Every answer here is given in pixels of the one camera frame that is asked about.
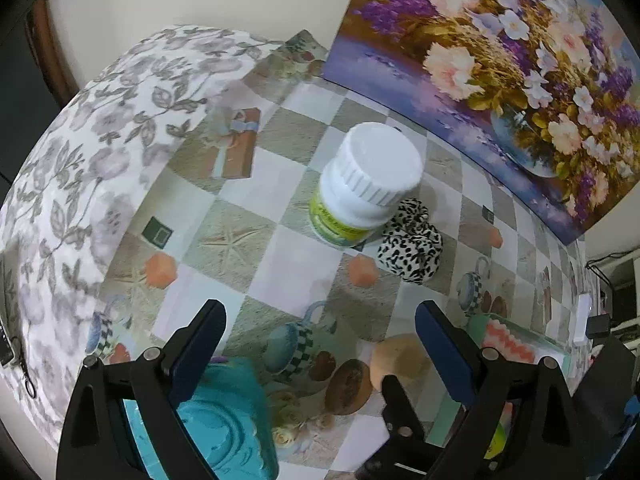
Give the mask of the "black gripper arm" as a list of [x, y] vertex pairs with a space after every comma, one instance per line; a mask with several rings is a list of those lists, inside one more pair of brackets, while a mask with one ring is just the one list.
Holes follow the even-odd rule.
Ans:
[[442, 448], [425, 441], [423, 426], [395, 375], [381, 382], [387, 440], [355, 472], [357, 479], [447, 479], [436, 474]]

